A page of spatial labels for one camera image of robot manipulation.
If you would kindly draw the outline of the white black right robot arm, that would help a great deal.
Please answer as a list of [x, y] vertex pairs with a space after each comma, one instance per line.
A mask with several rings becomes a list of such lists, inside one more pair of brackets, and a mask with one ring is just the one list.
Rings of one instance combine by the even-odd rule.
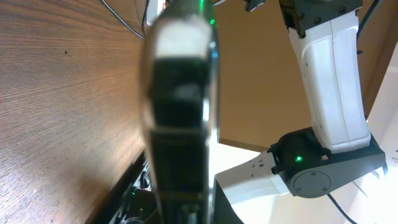
[[229, 203], [266, 195], [318, 198], [385, 169], [364, 114], [358, 39], [361, 1], [280, 0], [312, 117], [257, 157], [216, 175]]

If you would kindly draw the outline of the black smartphone silver frame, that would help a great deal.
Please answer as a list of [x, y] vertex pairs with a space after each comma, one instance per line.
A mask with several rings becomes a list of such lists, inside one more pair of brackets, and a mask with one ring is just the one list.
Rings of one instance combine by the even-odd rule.
[[212, 221], [219, 86], [212, 2], [172, 1], [146, 35], [140, 67], [142, 132], [162, 223]]

